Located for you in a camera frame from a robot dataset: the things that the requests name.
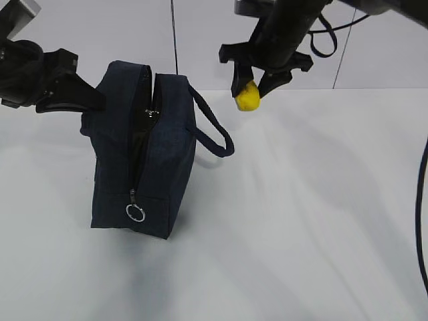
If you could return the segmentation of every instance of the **white surface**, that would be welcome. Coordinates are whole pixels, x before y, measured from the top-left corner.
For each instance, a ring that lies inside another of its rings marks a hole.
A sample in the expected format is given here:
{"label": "white surface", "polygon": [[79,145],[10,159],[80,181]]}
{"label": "white surface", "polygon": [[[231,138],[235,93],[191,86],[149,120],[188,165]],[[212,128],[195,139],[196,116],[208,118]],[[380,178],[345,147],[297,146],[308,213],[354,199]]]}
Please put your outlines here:
{"label": "white surface", "polygon": [[79,55],[78,73],[96,86],[108,64],[124,60],[175,72],[169,0],[37,0],[39,15],[17,36],[45,51]]}
{"label": "white surface", "polygon": [[337,88],[428,88],[428,30],[393,11],[352,28]]}
{"label": "white surface", "polygon": [[[255,18],[235,15],[233,6],[233,0],[175,0],[179,70],[196,88],[229,90],[231,87],[233,63],[219,63],[221,44],[248,41],[257,23]],[[351,21],[354,9],[336,1],[324,13],[333,26],[338,26]],[[317,22],[314,29],[323,27]],[[315,65],[309,74],[296,70],[293,82],[283,88],[332,88],[347,34],[347,30],[338,31],[338,52],[329,59],[312,55],[307,36],[299,50],[311,54]],[[326,53],[333,48],[328,35],[317,35],[316,45]]]}
{"label": "white surface", "polygon": [[203,95],[237,152],[198,146],[169,241],[89,229],[78,115],[0,108],[0,320],[426,320],[428,90],[279,91],[252,114]]}

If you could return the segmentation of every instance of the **bag handle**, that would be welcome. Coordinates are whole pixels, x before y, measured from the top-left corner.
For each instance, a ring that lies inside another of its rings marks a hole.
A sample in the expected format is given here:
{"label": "bag handle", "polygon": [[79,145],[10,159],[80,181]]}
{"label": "bag handle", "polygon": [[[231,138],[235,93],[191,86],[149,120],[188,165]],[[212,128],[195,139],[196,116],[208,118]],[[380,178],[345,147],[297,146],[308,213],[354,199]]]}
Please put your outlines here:
{"label": "bag handle", "polygon": [[220,132],[220,134],[224,137],[226,148],[219,146],[214,140],[209,138],[203,131],[197,128],[194,124],[188,124],[187,130],[191,132],[196,139],[210,152],[212,152],[215,156],[218,157],[228,157],[231,156],[235,152],[235,146],[233,145],[232,138],[229,133],[220,125],[219,121],[216,119],[213,111],[208,106],[207,102],[203,99],[203,97],[189,84],[189,91],[196,101],[199,109],[202,113],[207,117],[210,123]]}

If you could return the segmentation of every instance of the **white table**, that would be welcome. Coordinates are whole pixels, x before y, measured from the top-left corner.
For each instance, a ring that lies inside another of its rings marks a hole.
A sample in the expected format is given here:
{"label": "white table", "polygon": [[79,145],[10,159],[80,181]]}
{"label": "white table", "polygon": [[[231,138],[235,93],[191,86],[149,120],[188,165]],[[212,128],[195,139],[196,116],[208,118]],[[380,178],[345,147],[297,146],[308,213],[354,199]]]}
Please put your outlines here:
{"label": "white table", "polygon": [[278,91],[250,114],[202,94],[236,154],[198,146],[168,241],[89,229],[79,115],[0,108],[0,319],[426,320],[428,90]]}

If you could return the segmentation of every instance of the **zipper pull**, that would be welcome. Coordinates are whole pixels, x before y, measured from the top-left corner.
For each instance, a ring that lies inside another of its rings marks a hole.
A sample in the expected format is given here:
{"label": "zipper pull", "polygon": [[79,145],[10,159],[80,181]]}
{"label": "zipper pull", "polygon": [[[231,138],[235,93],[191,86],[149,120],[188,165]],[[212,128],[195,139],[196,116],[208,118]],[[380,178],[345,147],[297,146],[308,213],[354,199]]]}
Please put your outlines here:
{"label": "zipper pull", "polygon": [[129,195],[130,195],[130,198],[131,198],[131,205],[136,205],[135,190],[131,189],[129,191]]}
{"label": "zipper pull", "polygon": [[157,110],[146,109],[146,114],[148,114],[149,118],[153,118],[154,116],[158,116],[159,112]]}
{"label": "zipper pull", "polygon": [[[141,207],[139,207],[137,204],[136,204],[136,197],[135,197],[135,190],[134,189],[131,189],[130,191],[129,191],[129,195],[130,195],[130,198],[131,198],[131,204],[129,204],[127,207],[126,207],[126,214],[128,214],[128,216],[129,216],[129,218],[130,219],[132,219],[133,221],[135,221],[135,222],[137,222],[137,223],[142,223],[142,222],[144,222],[145,220],[146,220],[146,213],[143,211],[143,209],[141,208]],[[133,217],[132,216],[132,214],[131,214],[131,212],[130,212],[130,210],[131,209],[136,209],[137,211],[139,211],[140,212],[140,214],[141,214],[141,218],[140,219],[137,219],[137,218],[135,218],[135,217]]]}

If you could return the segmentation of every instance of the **navy blue bag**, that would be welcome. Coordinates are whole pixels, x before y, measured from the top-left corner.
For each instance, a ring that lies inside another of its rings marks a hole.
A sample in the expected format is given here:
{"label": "navy blue bag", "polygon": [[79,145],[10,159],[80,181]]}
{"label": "navy blue bag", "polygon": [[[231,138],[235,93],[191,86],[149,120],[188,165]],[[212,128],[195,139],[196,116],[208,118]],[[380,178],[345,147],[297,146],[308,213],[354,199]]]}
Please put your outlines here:
{"label": "navy blue bag", "polygon": [[[196,140],[218,157],[234,153],[232,139],[185,76],[113,62],[97,90],[103,112],[82,115],[81,133],[96,153],[92,228],[128,228],[168,238],[195,157]],[[196,126],[194,101],[223,135],[217,145]]]}

